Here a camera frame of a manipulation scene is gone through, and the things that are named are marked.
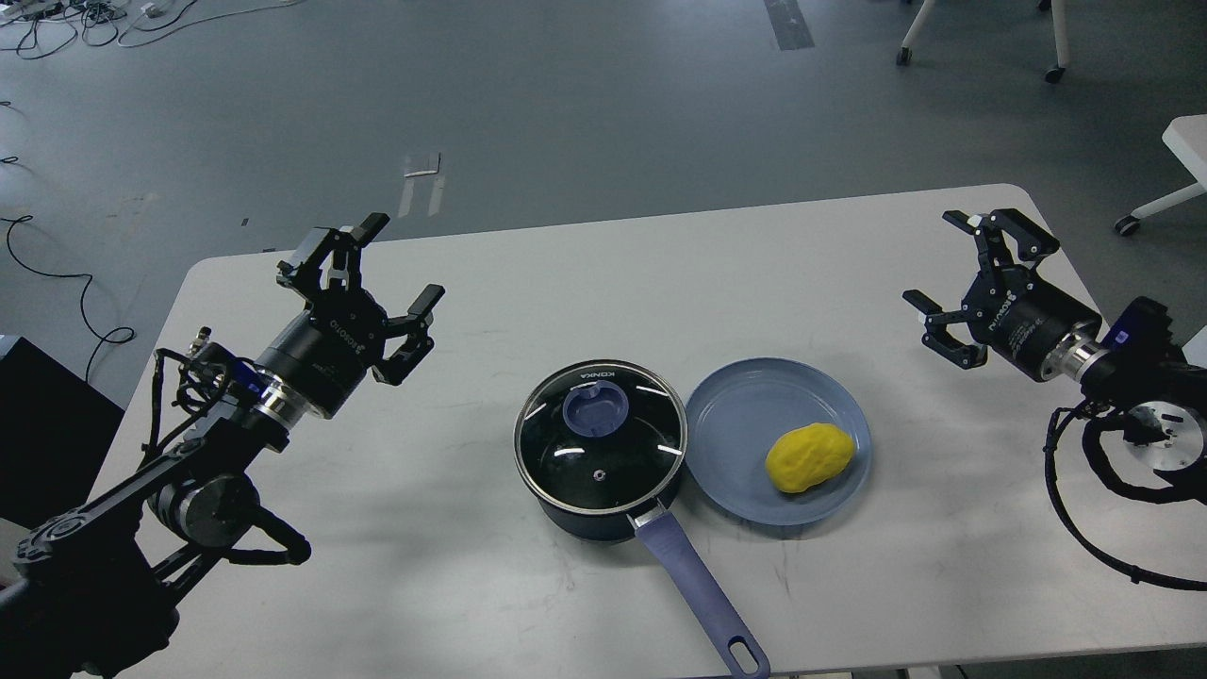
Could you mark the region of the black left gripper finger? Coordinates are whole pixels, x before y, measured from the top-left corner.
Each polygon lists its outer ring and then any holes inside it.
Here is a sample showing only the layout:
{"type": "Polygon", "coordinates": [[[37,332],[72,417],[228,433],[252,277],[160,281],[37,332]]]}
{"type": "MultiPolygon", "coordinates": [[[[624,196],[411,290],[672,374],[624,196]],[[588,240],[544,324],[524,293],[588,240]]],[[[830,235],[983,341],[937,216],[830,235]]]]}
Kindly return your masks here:
{"type": "Polygon", "coordinates": [[[374,361],[371,373],[374,381],[401,386],[422,364],[435,349],[430,327],[435,323],[435,308],[447,289],[428,283],[412,302],[406,315],[385,318],[374,334],[374,361]]]}
{"type": "Polygon", "coordinates": [[[381,312],[363,288],[361,261],[387,223],[387,213],[371,212],[349,229],[310,229],[288,258],[276,262],[276,285],[297,293],[315,312],[381,312]]]}

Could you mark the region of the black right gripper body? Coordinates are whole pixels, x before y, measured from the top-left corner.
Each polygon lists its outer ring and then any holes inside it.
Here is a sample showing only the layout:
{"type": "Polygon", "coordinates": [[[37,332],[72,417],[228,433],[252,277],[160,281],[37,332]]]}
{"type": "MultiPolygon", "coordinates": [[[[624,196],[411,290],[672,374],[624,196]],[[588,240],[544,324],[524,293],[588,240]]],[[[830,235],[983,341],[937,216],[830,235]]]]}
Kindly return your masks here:
{"type": "Polygon", "coordinates": [[[1098,334],[1102,317],[1025,267],[978,273],[963,297],[970,338],[993,349],[1034,382],[1059,373],[1067,336],[1098,334]]]}

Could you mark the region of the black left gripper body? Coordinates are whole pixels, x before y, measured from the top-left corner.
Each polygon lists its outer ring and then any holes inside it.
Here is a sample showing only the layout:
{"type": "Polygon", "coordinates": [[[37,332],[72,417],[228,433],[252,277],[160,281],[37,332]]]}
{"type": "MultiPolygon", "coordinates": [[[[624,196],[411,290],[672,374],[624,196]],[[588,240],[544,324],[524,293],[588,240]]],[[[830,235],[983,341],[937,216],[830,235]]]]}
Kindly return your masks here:
{"type": "Polygon", "coordinates": [[[269,343],[256,364],[336,417],[371,365],[384,355],[387,314],[363,288],[319,289],[269,343]]]}

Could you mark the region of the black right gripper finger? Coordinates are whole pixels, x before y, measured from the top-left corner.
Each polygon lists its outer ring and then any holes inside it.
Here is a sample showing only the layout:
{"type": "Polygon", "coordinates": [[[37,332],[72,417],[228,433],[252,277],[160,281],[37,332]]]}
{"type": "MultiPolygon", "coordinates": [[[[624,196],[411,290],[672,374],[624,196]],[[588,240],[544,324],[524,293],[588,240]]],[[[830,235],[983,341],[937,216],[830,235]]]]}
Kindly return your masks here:
{"type": "Polygon", "coordinates": [[[974,239],[979,275],[992,283],[1003,283],[1007,274],[1033,271],[1043,259],[1061,248],[1051,232],[1018,209],[995,209],[974,215],[947,210],[941,218],[974,239]]]}
{"type": "Polygon", "coordinates": [[[949,312],[940,304],[932,300],[921,289],[905,289],[902,300],[919,311],[919,317],[923,324],[921,343],[932,352],[947,359],[950,364],[960,369],[976,369],[987,361],[987,347],[982,343],[961,343],[949,327],[952,324],[966,324],[969,321],[966,310],[954,310],[949,312]]]}

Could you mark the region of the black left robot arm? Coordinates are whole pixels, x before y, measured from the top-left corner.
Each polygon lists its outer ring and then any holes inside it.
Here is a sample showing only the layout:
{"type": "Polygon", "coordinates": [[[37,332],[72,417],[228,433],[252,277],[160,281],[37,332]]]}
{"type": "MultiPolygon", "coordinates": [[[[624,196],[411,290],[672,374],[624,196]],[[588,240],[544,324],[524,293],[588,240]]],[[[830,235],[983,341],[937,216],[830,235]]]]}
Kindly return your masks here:
{"type": "Polygon", "coordinates": [[[177,605],[220,563],[299,566],[307,537],[260,502],[247,469],[288,447],[307,414],[332,420],[371,375],[398,386],[435,349],[444,288],[391,317],[363,287],[361,259],[387,227],[317,227],[276,263],[305,302],[256,359],[200,328],[186,353],[157,349],[148,438],[124,481],[30,529],[2,589],[2,675],[116,677],[161,652],[177,605]]]}

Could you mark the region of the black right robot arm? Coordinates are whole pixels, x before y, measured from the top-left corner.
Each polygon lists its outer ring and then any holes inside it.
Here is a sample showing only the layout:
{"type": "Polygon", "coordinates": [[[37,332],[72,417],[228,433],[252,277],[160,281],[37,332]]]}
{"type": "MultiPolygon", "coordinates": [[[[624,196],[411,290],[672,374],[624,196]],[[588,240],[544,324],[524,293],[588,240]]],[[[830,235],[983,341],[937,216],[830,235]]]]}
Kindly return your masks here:
{"type": "Polygon", "coordinates": [[[1089,469],[1116,497],[1205,503],[1205,369],[1173,343],[1167,308],[1139,295],[1104,327],[1098,312],[1039,274],[1060,244],[1020,210],[947,210],[941,218],[975,242],[978,270],[958,308],[941,308],[919,289],[902,293],[919,311],[923,345],[963,370],[997,355],[1037,384],[1060,375],[1078,384],[1081,402],[1053,409],[1042,447],[1053,511],[1091,557],[1131,583],[1202,592],[1201,580],[1100,549],[1077,527],[1059,488],[1059,441],[1079,421],[1089,469]]]}

